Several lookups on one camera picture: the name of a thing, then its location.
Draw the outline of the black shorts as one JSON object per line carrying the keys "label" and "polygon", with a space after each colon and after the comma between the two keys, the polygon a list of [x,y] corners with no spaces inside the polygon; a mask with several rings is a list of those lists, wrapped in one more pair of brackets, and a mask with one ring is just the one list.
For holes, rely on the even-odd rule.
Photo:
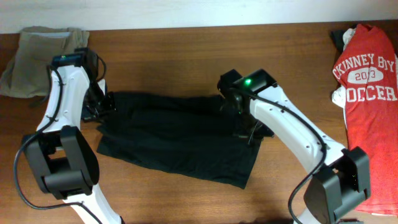
{"label": "black shorts", "polygon": [[244,189],[262,141],[233,137],[235,121],[253,123],[221,95],[172,97],[114,93],[116,111],[97,127],[97,152],[131,164]]}

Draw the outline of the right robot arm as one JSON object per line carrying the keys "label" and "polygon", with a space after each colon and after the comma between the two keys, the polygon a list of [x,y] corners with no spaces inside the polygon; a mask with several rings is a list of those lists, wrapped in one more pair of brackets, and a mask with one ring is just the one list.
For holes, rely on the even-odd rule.
{"label": "right robot arm", "polygon": [[327,136],[265,70],[244,77],[232,69],[220,76],[217,88],[240,114],[270,129],[306,170],[288,199],[294,223],[339,223],[370,198],[368,155]]}

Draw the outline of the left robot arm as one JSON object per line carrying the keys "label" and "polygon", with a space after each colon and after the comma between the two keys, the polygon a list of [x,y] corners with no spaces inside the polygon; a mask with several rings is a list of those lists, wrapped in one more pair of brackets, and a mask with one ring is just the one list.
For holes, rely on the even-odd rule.
{"label": "left robot arm", "polygon": [[[36,210],[72,207],[84,223],[124,223],[99,185],[97,157],[82,135],[82,122],[101,122],[116,110],[99,66],[104,60],[87,47],[55,56],[47,66],[47,108],[35,133],[25,135],[13,163],[13,181],[22,201]],[[27,159],[40,190],[60,201],[34,205],[19,183],[18,163]]]}

